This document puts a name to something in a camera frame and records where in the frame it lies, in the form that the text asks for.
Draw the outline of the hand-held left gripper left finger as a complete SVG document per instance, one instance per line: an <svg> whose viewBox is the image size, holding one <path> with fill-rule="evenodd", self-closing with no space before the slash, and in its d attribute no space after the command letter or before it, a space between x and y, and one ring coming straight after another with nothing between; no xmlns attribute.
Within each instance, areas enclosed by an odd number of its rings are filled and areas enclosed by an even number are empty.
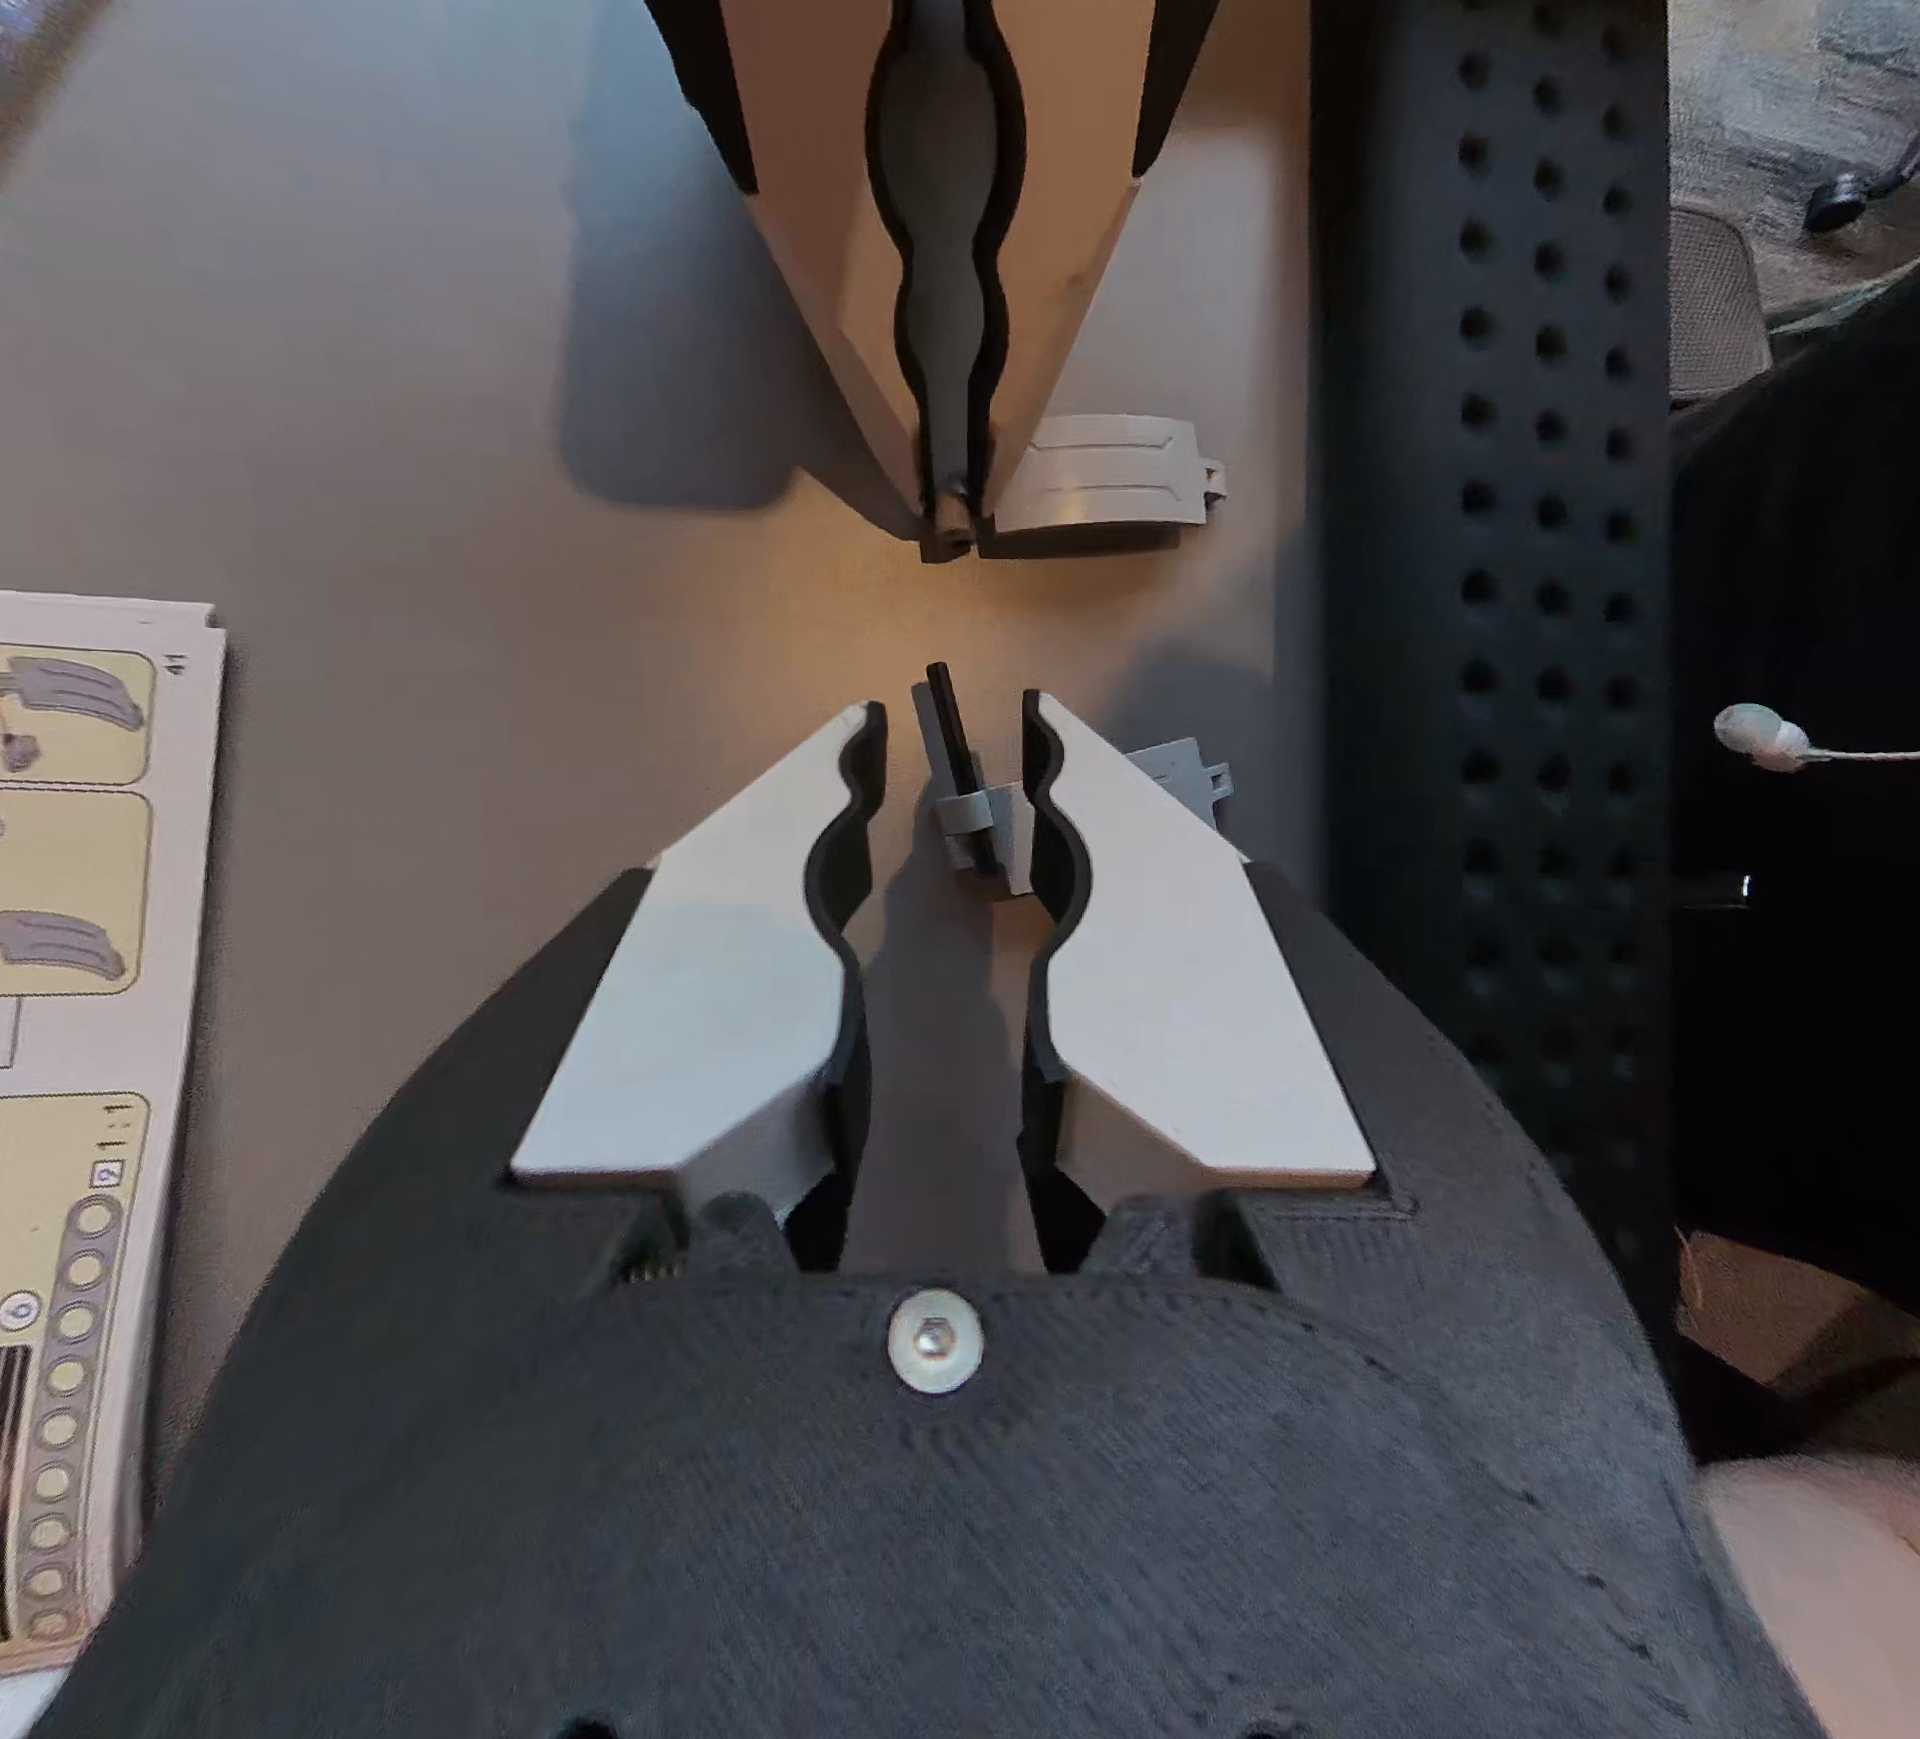
<svg viewBox="0 0 1920 1739"><path fill-rule="evenodd" d="M786 1226L850 1184L864 1036L850 922L872 892L886 708L864 698L661 847L510 1173L754 1197Z"/></svg>

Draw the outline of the person's black shirt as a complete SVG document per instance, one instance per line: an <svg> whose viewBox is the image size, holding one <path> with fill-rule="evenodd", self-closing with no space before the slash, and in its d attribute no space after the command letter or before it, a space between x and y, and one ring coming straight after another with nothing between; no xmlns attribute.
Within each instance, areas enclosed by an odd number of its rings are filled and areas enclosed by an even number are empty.
<svg viewBox="0 0 1920 1739"><path fill-rule="evenodd" d="M1918 750L1918 269L1672 435L1672 877L1685 1229L1918 1312L1918 760L1764 772L1756 702Z"/></svg>

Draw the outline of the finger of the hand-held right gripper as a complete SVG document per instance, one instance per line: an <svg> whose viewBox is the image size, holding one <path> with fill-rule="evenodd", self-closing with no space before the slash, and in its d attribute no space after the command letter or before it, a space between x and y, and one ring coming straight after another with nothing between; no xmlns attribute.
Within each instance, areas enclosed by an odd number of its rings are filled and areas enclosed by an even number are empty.
<svg viewBox="0 0 1920 1739"><path fill-rule="evenodd" d="M916 0L718 4L756 175L744 201L918 541L928 385L907 330L916 246L879 143Z"/></svg>
<svg viewBox="0 0 1920 1739"><path fill-rule="evenodd" d="M1153 20L1156 0L968 0L1000 114L973 236L983 298L969 378L973 541L1049 420L1136 208Z"/></svg>

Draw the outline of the open building instruction booklet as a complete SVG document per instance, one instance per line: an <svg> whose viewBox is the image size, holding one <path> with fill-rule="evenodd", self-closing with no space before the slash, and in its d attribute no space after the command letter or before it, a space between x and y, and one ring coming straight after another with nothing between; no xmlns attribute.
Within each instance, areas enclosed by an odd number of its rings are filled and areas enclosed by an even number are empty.
<svg viewBox="0 0 1920 1739"><path fill-rule="evenodd" d="M5 1736L143 1539L228 634L5 595Z"/></svg>

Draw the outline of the white earphone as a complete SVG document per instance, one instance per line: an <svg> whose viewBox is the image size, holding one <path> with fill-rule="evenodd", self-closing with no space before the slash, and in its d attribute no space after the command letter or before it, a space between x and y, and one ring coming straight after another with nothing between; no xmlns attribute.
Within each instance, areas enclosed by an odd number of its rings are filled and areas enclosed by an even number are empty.
<svg viewBox="0 0 1920 1739"><path fill-rule="evenodd" d="M1918 764L1918 750L1835 750L1815 743L1800 722L1785 721L1776 708L1761 702L1726 704L1713 716L1713 739L1746 758L1749 764L1794 776L1819 764Z"/></svg>

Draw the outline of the grey desk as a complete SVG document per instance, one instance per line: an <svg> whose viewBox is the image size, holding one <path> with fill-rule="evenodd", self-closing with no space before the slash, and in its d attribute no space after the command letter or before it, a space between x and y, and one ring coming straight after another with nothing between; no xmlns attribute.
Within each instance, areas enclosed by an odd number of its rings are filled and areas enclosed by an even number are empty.
<svg viewBox="0 0 1920 1739"><path fill-rule="evenodd" d="M1171 549L921 562L644 0L116 0L5 175L5 589L228 631L147 1503L326 1182L612 880L889 716L850 1261L1037 1264L1032 901L960 886L910 685L996 782L1044 687L1319 823L1308 0L1223 0L1050 407L1171 416Z"/></svg>

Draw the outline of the black perforated plastic panel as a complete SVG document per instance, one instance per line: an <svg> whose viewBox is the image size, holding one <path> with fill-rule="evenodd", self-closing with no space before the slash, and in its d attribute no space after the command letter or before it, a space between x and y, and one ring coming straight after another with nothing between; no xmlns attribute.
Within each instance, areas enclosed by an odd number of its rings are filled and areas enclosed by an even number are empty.
<svg viewBox="0 0 1920 1739"><path fill-rule="evenodd" d="M1668 0L1314 0L1326 894L1668 1348Z"/></svg>

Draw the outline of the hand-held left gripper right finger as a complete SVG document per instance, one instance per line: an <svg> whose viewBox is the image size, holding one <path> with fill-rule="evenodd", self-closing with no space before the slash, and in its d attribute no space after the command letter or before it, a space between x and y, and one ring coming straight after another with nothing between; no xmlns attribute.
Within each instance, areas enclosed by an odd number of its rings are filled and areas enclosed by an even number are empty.
<svg viewBox="0 0 1920 1739"><path fill-rule="evenodd" d="M1156 872L1121 835L1121 750L1061 698L1021 702L1032 898L1021 1173L1049 1241L1136 1197L1363 1196L1378 1177L1250 863Z"/></svg>

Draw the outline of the black toy axle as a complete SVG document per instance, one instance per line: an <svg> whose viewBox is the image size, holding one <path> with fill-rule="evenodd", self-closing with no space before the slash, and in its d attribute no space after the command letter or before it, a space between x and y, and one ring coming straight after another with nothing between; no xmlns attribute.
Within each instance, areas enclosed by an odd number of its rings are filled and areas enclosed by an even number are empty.
<svg viewBox="0 0 1920 1739"><path fill-rule="evenodd" d="M983 790L945 660L924 665L924 725L933 795Z"/></svg>

